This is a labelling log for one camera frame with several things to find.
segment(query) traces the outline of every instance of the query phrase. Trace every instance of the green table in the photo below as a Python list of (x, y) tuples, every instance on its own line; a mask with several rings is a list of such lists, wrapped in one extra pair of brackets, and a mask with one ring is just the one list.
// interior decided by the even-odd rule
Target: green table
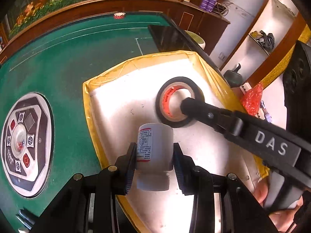
[(48, 100), (55, 125), (51, 171), (39, 195), (22, 197), (0, 169), (0, 208), (15, 230), (22, 226), (15, 217), (19, 209), (39, 216), (73, 174), (100, 171), (84, 115), (82, 83), (124, 60), (158, 52), (150, 24), (169, 22), (150, 13), (80, 20), (32, 41), (1, 67), (0, 123), (20, 97), (37, 92)]

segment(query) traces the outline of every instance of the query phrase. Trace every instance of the octagonal control panel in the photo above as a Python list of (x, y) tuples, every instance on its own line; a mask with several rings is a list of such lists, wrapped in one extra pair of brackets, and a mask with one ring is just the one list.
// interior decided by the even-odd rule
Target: octagonal control panel
[(11, 108), (1, 134), (1, 159), (12, 187), (24, 197), (44, 187), (52, 158), (52, 113), (37, 93), (21, 97)]

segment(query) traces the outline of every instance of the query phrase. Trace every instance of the white plastic bottle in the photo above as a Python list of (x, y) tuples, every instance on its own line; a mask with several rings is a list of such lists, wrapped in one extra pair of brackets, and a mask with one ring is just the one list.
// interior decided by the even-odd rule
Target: white plastic bottle
[(147, 191), (169, 189), (168, 172), (173, 170), (173, 129), (162, 123), (139, 127), (137, 138), (137, 188)]

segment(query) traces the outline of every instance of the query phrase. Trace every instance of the human hand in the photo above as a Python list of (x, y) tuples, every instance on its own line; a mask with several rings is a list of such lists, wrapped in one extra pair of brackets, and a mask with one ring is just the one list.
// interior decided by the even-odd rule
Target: human hand
[[(264, 178), (261, 180), (253, 193), (255, 199), (260, 203), (262, 206), (263, 201), (268, 195), (268, 178)], [(286, 210), (280, 210), (273, 212), (269, 215), (271, 221), (276, 226), (278, 231), (285, 232), (290, 225), (293, 223), (294, 215), (297, 212), (297, 210), (303, 205), (302, 196), (298, 200), (297, 205), (294, 209), (286, 209)]]

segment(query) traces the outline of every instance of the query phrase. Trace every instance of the red button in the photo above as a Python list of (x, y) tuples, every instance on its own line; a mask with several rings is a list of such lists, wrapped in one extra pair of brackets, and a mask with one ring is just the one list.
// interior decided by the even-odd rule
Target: red button
[(12, 122), (11, 122), (11, 130), (13, 130), (13, 129), (14, 129), (14, 127), (15, 127), (15, 121), (14, 121), (14, 120), (12, 120)]
[(30, 160), (29, 160), (29, 157), (26, 153), (23, 156), (23, 162), (24, 162), (26, 167), (28, 167), (30, 165)]

